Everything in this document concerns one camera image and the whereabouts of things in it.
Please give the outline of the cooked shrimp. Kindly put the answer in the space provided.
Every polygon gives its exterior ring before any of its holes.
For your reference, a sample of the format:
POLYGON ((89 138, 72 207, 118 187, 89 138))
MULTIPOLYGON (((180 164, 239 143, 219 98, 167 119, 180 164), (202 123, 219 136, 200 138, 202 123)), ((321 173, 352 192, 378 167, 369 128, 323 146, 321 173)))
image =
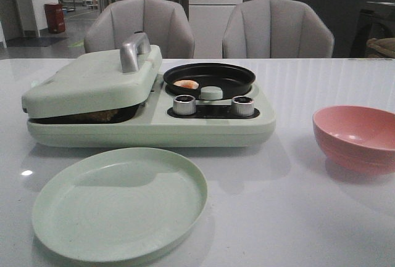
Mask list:
POLYGON ((175 86, 187 89, 197 89, 199 83, 194 80, 178 80, 173 83, 175 86))

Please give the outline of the bread slice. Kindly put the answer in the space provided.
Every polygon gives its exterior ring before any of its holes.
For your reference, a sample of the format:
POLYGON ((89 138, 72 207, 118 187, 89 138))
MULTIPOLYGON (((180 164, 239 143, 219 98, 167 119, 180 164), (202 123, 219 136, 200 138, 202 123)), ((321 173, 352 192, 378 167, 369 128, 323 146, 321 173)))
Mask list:
POLYGON ((107 123, 110 122, 118 113, 119 109, 102 110, 97 112, 80 113, 67 115, 66 119, 77 122, 107 123))

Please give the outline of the breakfast maker hinged lid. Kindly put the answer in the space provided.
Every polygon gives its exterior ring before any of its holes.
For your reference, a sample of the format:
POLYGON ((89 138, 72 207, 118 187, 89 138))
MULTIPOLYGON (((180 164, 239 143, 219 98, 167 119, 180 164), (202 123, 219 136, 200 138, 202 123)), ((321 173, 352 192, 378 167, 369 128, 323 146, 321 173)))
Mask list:
POLYGON ((131 107, 144 102, 162 63, 160 47, 133 51, 134 70, 123 69, 120 50, 83 54, 22 96, 30 118, 49 118, 131 107))

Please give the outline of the pink plastic bowl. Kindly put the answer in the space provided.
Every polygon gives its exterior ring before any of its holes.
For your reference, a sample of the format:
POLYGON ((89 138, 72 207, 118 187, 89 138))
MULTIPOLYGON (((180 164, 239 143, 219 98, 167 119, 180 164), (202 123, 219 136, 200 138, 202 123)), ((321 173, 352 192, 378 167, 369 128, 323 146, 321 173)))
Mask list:
POLYGON ((312 116, 315 140, 338 165, 368 175, 394 173, 394 114, 356 105, 335 105, 312 116))

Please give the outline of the mint green breakfast maker base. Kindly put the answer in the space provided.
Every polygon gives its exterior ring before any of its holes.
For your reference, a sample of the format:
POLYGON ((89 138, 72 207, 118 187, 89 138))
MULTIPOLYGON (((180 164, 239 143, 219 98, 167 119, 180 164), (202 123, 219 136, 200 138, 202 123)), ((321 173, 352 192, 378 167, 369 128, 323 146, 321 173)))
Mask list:
POLYGON ((168 114, 173 96, 159 74, 148 99, 123 122, 44 124, 29 119, 27 128, 40 144, 55 147, 244 147, 265 142, 274 132, 275 112, 257 83, 247 94, 254 118, 175 118, 168 114))

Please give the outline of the left silver control knob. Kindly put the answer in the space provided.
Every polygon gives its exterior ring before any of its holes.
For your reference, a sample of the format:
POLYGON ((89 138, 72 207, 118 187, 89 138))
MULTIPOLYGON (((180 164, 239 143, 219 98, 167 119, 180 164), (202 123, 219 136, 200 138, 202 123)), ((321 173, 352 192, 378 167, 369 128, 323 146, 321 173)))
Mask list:
POLYGON ((196 99, 194 96, 182 94, 173 99, 172 110, 175 115, 188 116, 196 113, 196 99))

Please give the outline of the silver control knob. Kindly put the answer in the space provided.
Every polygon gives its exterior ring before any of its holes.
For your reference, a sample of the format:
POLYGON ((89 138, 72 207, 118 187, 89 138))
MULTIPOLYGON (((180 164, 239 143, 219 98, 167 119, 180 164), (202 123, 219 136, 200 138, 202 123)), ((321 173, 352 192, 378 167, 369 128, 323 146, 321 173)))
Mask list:
POLYGON ((230 112, 239 117, 254 115, 254 100, 247 96, 235 96, 231 99, 230 112))
POLYGON ((194 96, 182 94, 173 99, 172 110, 175 115, 188 116, 196 113, 196 99, 194 96))

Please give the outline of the right silver control knob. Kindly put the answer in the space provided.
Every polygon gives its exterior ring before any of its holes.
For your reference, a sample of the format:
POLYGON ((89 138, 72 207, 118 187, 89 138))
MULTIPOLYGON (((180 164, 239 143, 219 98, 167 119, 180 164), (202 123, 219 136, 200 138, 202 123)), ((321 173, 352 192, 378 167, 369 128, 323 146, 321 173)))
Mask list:
POLYGON ((239 117, 254 115, 254 100, 247 96, 235 96, 231 99, 230 112, 239 117))

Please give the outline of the black round frying pan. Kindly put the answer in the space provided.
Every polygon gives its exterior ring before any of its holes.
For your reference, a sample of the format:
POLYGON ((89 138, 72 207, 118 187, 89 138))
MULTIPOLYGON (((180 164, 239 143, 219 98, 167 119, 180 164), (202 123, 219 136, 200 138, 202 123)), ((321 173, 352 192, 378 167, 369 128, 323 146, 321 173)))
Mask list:
POLYGON ((198 98, 201 88, 216 86, 222 89, 223 99, 247 94, 255 81, 255 74, 238 65, 223 63, 193 63, 173 67, 164 73, 167 91, 173 95, 189 94, 198 98), (176 81, 193 80, 197 89, 188 89, 174 85, 176 81))

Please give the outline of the left grey upholstered chair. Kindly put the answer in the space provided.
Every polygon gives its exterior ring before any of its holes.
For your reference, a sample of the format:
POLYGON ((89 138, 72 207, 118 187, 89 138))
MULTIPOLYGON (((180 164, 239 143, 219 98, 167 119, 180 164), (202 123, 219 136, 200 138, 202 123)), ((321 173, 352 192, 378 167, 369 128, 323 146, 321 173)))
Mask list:
POLYGON ((85 52, 119 49, 137 32, 146 33, 165 59, 193 58, 195 40, 185 10, 167 0, 122 0, 108 5, 85 35, 85 52))

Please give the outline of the grey upholstered chair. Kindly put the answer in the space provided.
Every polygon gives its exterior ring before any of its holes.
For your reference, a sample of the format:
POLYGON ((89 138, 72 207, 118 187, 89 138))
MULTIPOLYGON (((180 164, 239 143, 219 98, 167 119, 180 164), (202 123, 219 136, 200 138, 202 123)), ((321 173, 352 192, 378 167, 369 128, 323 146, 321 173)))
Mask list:
POLYGON ((335 38, 307 4, 252 0, 233 9, 222 39, 225 59, 331 58, 335 38))
POLYGON ((85 35, 85 52, 119 49, 137 32, 146 33, 165 59, 193 58, 195 40, 185 10, 167 0, 122 0, 108 5, 85 35))

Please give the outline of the right grey upholstered chair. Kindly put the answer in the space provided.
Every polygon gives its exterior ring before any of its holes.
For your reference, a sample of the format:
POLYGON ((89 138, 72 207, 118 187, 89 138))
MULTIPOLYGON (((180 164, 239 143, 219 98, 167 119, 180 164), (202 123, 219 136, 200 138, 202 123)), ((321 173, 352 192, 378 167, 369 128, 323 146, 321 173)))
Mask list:
POLYGON ((233 9, 222 39, 225 59, 331 58, 335 38, 307 4, 252 0, 233 9))

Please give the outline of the mint green round plate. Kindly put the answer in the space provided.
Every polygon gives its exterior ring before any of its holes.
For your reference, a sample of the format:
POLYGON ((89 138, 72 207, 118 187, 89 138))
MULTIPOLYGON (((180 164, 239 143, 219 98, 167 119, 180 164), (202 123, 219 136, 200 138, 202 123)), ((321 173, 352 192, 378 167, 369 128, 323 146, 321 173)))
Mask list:
POLYGON ((47 249, 73 264, 133 266, 179 245, 206 203, 206 179, 186 157, 117 149, 53 177, 36 198, 32 225, 47 249))

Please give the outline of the white refrigerator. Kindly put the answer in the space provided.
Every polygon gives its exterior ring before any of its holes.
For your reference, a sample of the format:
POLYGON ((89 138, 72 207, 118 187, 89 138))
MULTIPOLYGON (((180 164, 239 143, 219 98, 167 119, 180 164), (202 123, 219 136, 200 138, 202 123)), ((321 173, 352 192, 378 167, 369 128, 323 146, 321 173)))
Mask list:
POLYGON ((232 10, 243 0, 189 0, 189 23, 195 38, 194 58, 222 57, 222 39, 232 10))

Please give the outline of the red bin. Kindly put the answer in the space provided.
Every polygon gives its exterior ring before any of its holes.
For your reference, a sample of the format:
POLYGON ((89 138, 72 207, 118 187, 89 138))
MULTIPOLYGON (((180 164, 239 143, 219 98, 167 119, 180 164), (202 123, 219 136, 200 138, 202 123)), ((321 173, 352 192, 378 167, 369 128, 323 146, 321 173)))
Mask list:
POLYGON ((47 3, 44 5, 48 31, 50 33, 63 33, 65 31, 64 13, 62 4, 47 3))

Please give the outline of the dark washing machine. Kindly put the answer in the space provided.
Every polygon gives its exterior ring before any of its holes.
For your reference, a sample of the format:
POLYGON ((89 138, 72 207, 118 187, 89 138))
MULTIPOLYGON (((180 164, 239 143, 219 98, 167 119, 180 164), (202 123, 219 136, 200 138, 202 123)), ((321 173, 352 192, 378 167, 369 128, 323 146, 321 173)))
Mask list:
POLYGON ((394 3, 366 2, 359 12, 349 57, 364 57, 371 38, 394 37, 394 3))

